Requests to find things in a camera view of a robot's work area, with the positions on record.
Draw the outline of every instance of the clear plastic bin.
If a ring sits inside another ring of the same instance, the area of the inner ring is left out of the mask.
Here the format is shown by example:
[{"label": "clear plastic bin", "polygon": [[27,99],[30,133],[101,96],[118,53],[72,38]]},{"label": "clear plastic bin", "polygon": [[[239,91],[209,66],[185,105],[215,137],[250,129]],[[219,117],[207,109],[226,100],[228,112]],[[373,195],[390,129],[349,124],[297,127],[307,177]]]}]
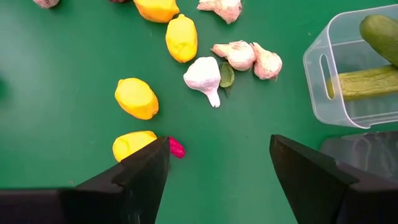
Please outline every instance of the clear plastic bin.
[{"label": "clear plastic bin", "polygon": [[[303,62],[315,116],[323,123],[357,128],[398,121],[398,93],[345,101],[338,74],[388,65],[359,33],[361,21],[380,14],[398,19],[398,4],[335,16],[304,53]],[[335,96],[326,90],[331,80]]]}]

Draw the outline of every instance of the toy lemon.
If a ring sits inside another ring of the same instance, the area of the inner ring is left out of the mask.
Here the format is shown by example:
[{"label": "toy lemon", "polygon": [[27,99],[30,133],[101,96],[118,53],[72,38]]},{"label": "toy lemon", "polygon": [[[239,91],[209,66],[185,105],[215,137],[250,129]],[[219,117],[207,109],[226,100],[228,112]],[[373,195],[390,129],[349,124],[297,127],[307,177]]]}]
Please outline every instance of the toy lemon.
[{"label": "toy lemon", "polygon": [[183,14],[171,20],[167,26],[166,44],[178,62],[185,63],[193,59],[198,49],[198,34],[193,21]]},{"label": "toy lemon", "polygon": [[152,131],[137,131],[122,135],[113,143],[113,156],[120,162],[156,139]]},{"label": "toy lemon", "polygon": [[134,0],[139,14],[152,22],[169,22],[180,12],[175,0]]},{"label": "toy lemon", "polygon": [[122,109],[139,119],[151,119],[159,110],[155,93],[138,78],[120,80],[114,97]]}]

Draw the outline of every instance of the pink object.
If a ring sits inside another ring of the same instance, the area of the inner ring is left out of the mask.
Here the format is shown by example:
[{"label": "pink object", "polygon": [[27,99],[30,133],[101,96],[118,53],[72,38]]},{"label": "pink object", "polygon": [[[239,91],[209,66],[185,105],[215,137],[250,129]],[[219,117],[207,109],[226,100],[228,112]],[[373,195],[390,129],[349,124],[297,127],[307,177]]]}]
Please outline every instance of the pink object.
[{"label": "pink object", "polygon": [[130,0],[109,0],[109,1],[116,2],[116,3],[125,3],[125,2],[128,2]]},{"label": "pink object", "polygon": [[241,0],[200,0],[197,9],[214,11],[230,24],[241,14],[242,4]]},{"label": "pink object", "polygon": [[184,156],[185,156],[184,147],[173,137],[169,137],[169,143],[170,143],[171,153],[179,159],[184,158]]},{"label": "pink object", "polygon": [[215,44],[211,50],[218,56],[225,57],[238,71],[249,70],[256,59],[253,48],[243,40],[229,44]]},{"label": "pink object", "polygon": [[56,6],[59,1],[60,0],[33,0],[33,2],[35,2],[44,9],[49,9],[51,7]]},{"label": "pink object", "polygon": [[256,63],[254,65],[254,74],[261,80],[277,79],[282,69],[282,59],[276,54],[268,50],[264,50],[259,44],[253,42],[251,47],[256,54]]}]

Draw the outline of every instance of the white garlic bulb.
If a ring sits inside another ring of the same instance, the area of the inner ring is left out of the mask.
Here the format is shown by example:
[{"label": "white garlic bulb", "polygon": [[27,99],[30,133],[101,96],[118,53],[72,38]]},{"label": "white garlic bulb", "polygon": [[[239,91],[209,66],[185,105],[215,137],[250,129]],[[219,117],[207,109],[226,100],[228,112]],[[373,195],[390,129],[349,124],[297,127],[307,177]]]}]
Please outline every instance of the white garlic bulb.
[{"label": "white garlic bulb", "polygon": [[214,11],[227,24],[234,22],[242,12],[241,0],[199,0],[199,10]]},{"label": "white garlic bulb", "polygon": [[254,64],[254,74],[260,79],[277,78],[282,69],[282,59],[268,50],[264,50],[259,44],[252,43],[251,47],[256,53],[256,62]]},{"label": "white garlic bulb", "polygon": [[59,1],[60,0],[33,0],[33,2],[35,2],[44,9],[49,9],[51,7],[56,6]]},{"label": "white garlic bulb", "polygon": [[200,57],[196,59],[189,66],[183,78],[189,88],[204,93],[212,107],[220,106],[217,89],[220,85],[221,75],[215,58]]},{"label": "white garlic bulb", "polygon": [[218,56],[227,58],[228,63],[238,71],[249,70],[256,59],[253,48],[243,40],[215,44],[211,50]]}]

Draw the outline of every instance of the green cucumber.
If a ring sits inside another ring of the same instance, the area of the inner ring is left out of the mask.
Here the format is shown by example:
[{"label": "green cucumber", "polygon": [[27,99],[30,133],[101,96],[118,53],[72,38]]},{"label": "green cucumber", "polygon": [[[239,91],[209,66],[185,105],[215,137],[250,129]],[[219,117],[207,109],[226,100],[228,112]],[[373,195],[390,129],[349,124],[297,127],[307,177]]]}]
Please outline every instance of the green cucumber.
[{"label": "green cucumber", "polygon": [[[393,65],[341,73],[338,79],[345,100],[357,100],[398,91],[398,68]],[[334,91],[330,80],[326,87],[329,97],[333,98]]]},{"label": "green cucumber", "polygon": [[380,15],[367,16],[359,30],[362,38],[379,55],[398,67],[398,20]]}]

